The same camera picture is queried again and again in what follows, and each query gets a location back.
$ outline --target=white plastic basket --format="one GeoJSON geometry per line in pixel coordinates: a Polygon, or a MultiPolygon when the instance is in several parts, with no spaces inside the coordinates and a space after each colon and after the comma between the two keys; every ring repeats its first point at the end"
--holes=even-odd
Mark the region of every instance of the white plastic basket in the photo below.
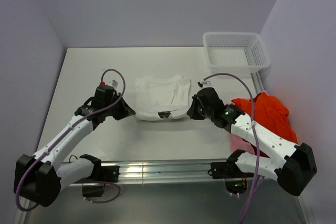
{"type": "Polygon", "coordinates": [[[256,33],[205,33],[203,45],[211,73],[256,73],[270,66],[265,44],[256,33]]]}

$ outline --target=wall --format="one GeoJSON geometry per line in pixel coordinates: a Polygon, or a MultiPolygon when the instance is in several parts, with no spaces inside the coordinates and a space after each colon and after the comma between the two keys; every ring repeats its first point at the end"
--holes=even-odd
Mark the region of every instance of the wall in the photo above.
{"type": "Polygon", "coordinates": [[[16,212],[16,160],[37,147],[64,48],[36,0],[0,0],[0,216],[16,212]]]}
{"type": "Polygon", "coordinates": [[[276,0],[39,0],[67,47],[201,46],[206,31],[259,33],[276,0]]]}
{"type": "Polygon", "coordinates": [[[336,0],[277,0],[261,35],[271,57],[264,85],[290,110],[318,173],[306,188],[317,223],[334,223],[336,0]]]}

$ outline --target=tabletop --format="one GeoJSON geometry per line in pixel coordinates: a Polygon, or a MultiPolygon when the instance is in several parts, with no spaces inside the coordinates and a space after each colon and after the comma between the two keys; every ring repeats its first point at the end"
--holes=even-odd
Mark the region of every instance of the tabletop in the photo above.
{"type": "MultiPolygon", "coordinates": [[[[197,85],[211,73],[207,68],[203,47],[157,48],[70,48],[61,69],[38,148],[51,141],[69,122],[73,113],[94,95],[101,74],[108,68],[119,70],[125,77],[124,99],[135,108],[135,79],[146,76],[170,78],[180,74],[192,81],[191,96],[197,85]]],[[[240,75],[256,95],[251,75],[240,75]]],[[[109,72],[105,82],[116,79],[109,72]]],[[[248,98],[245,88],[235,79],[210,79],[219,97],[230,103],[234,98],[248,98]]],[[[147,122],[135,116],[115,121],[112,117],[86,136],[69,154],[90,154],[103,161],[150,161],[227,158],[231,154],[229,135],[210,120],[189,118],[147,122]]]]}

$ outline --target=purple cable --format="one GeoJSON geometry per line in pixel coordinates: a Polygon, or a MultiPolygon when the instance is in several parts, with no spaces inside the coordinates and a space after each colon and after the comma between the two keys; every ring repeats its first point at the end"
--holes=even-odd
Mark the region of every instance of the purple cable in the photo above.
{"type": "Polygon", "coordinates": [[[238,78],[237,76],[233,75],[233,74],[230,74],[230,73],[215,73],[215,74],[212,74],[206,78],[204,78],[204,81],[210,79],[211,77],[214,77],[214,76],[230,76],[230,77],[233,77],[235,79],[237,79],[247,90],[249,96],[250,96],[250,100],[251,100],[251,105],[252,105],[252,110],[251,110],[251,128],[252,128],[252,131],[253,131],[253,136],[256,140],[256,147],[257,147],[257,160],[256,160],[256,167],[255,167],[255,170],[254,170],[254,175],[253,175],[253,180],[252,180],[252,185],[251,185],[251,190],[250,190],[250,193],[248,195],[248,198],[244,204],[244,207],[242,208],[242,210],[240,211],[240,217],[239,217],[239,221],[238,223],[241,224],[244,222],[244,219],[247,215],[247,212],[248,212],[248,208],[251,204],[251,200],[253,198],[253,194],[254,194],[254,191],[255,191],[255,188],[256,188],[256,184],[257,184],[257,178],[258,178],[258,170],[259,170],[259,160],[260,160],[260,147],[259,147],[259,140],[258,140],[258,136],[257,136],[257,132],[256,132],[256,129],[254,127],[254,110],[255,110],[255,105],[254,105],[254,100],[253,100],[253,96],[252,96],[252,93],[250,91],[250,89],[248,88],[248,86],[242,81],[242,79],[238,78]]]}
{"type": "MultiPolygon", "coordinates": [[[[109,106],[107,106],[107,107],[105,107],[105,108],[103,108],[103,109],[94,111],[94,112],[92,112],[92,113],[90,113],[90,114],[88,114],[88,115],[82,117],[81,119],[77,120],[71,127],[69,127],[67,130],[65,130],[65,131],[63,132],[63,134],[62,134],[59,138],[57,138],[57,140],[56,140],[56,141],[55,141],[55,142],[48,148],[48,153],[51,152],[51,151],[52,151],[52,150],[53,150],[53,149],[54,149],[54,148],[55,148],[55,147],[56,147],[56,146],[63,140],[63,138],[64,138],[66,135],[68,135],[69,132],[71,132],[72,129],[73,129],[74,127],[76,127],[80,122],[84,121],[85,119],[87,119],[87,118],[90,117],[90,116],[99,114],[99,113],[101,113],[101,112],[104,112],[105,110],[108,110],[108,109],[112,108],[113,106],[115,106],[115,105],[121,100],[121,98],[123,97],[123,95],[124,95],[124,93],[125,93],[125,89],[126,89],[125,78],[124,78],[124,76],[123,76],[119,71],[110,68],[110,69],[107,69],[107,70],[104,71],[104,73],[103,73],[102,76],[101,76],[101,81],[103,81],[105,74],[106,74],[107,72],[109,72],[109,71],[116,72],[116,73],[121,77],[122,82],[123,82],[123,86],[124,86],[124,87],[123,87],[122,92],[121,92],[120,96],[118,97],[118,99],[117,99],[114,103],[112,103],[111,105],[109,105],[109,106]]],[[[31,208],[24,208],[24,207],[21,206],[21,204],[20,204],[19,196],[20,196],[20,191],[21,191],[22,185],[23,185],[23,183],[24,183],[26,177],[28,176],[28,174],[32,171],[32,169],[35,167],[35,165],[38,164],[38,163],[39,163],[44,157],[46,157],[46,156],[47,156],[47,153],[44,152],[39,158],[37,158],[37,159],[33,162],[33,164],[27,169],[27,171],[23,174],[23,176],[22,176],[22,178],[21,178],[19,184],[17,185],[16,193],[15,193],[15,203],[16,203],[17,208],[18,208],[19,210],[23,211],[23,212],[32,211],[33,209],[35,209],[35,208],[38,206],[38,204],[36,204],[36,205],[32,206],[31,208]]]]}
{"type": "Polygon", "coordinates": [[[102,181],[90,181],[90,183],[107,184],[107,185],[114,186],[114,187],[116,187],[118,189],[117,194],[113,198],[108,199],[108,200],[97,201],[97,200],[92,200],[92,199],[85,198],[85,200],[87,200],[87,201],[89,201],[91,203],[96,203],[96,204],[108,203],[108,202],[111,202],[111,201],[115,200],[120,195],[121,188],[120,188],[120,186],[118,186],[115,183],[112,183],[112,182],[102,182],[102,181]]]}

